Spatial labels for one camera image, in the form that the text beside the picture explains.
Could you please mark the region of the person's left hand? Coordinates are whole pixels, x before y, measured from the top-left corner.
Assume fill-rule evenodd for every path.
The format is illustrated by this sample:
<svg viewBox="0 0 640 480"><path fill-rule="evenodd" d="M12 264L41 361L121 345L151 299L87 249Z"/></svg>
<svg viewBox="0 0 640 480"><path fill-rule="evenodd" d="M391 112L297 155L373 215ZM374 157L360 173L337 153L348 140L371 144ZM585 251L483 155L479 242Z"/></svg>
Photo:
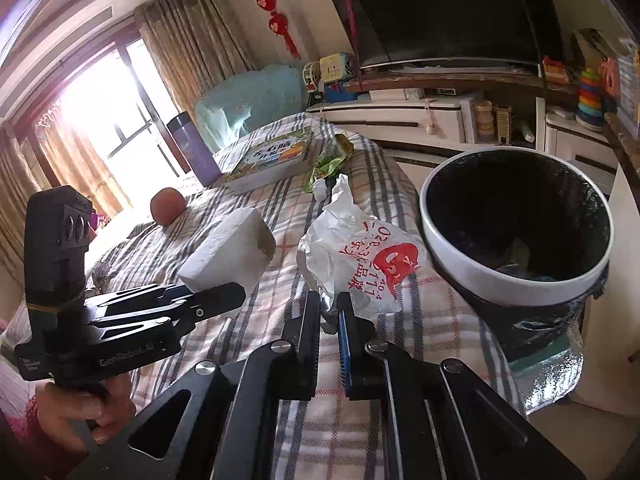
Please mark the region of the person's left hand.
<svg viewBox="0 0 640 480"><path fill-rule="evenodd" d="M68 452L87 449L72 422L93 420L96 428L92 440L103 444L124 428L136 414L130 399L131 379L128 374L108 378L106 393L97 396L79 390L64 389L54 382L40 382L35 390L37 420L44 434Z"/></svg>

